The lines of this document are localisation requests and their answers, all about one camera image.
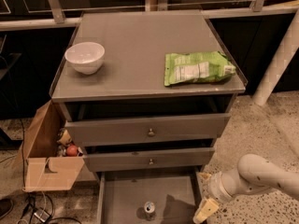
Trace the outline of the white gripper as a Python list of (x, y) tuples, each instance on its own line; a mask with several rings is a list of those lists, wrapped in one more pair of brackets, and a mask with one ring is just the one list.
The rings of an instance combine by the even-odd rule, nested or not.
[(207, 190), (210, 198), (204, 198), (193, 216), (194, 224), (202, 224), (219, 209), (220, 203), (228, 203), (233, 197), (224, 188), (221, 180), (222, 172), (216, 174), (202, 173), (199, 177), (208, 181)]

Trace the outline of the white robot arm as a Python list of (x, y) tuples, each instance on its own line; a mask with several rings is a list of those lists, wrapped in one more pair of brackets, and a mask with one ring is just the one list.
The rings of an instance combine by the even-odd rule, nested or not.
[[(299, 47), (299, 10), (296, 11), (286, 34), (266, 69), (253, 95), (256, 105), (264, 105)], [(254, 154), (242, 156), (236, 167), (214, 175), (199, 173), (206, 178), (208, 195), (196, 210), (193, 223), (202, 224), (218, 211), (221, 203), (228, 203), (238, 195), (257, 195), (278, 189), (299, 200), (299, 174), (287, 172), (273, 162)]]

